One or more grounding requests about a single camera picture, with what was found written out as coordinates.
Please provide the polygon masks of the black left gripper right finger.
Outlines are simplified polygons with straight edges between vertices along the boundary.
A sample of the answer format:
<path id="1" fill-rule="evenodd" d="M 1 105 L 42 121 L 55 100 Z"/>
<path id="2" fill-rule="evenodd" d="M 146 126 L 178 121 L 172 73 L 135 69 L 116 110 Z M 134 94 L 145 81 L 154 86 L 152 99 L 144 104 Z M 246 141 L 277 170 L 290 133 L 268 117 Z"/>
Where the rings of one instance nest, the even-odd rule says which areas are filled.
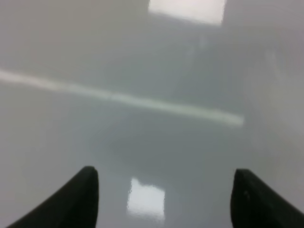
<path id="1" fill-rule="evenodd" d="M 234 228 L 302 228 L 304 214 L 248 169 L 236 169 L 230 198 Z"/>

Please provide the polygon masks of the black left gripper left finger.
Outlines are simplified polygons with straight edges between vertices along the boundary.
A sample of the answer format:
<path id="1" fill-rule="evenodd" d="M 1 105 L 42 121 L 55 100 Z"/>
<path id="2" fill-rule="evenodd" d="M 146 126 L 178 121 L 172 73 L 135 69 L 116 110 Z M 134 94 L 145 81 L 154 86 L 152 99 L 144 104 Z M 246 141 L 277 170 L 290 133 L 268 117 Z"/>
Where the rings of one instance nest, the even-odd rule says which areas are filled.
<path id="1" fill-rule="evenodd" d="M 62 188 L 10 228 L 95 228 L 99 181 L 93 166 L 85 166 Z"/>

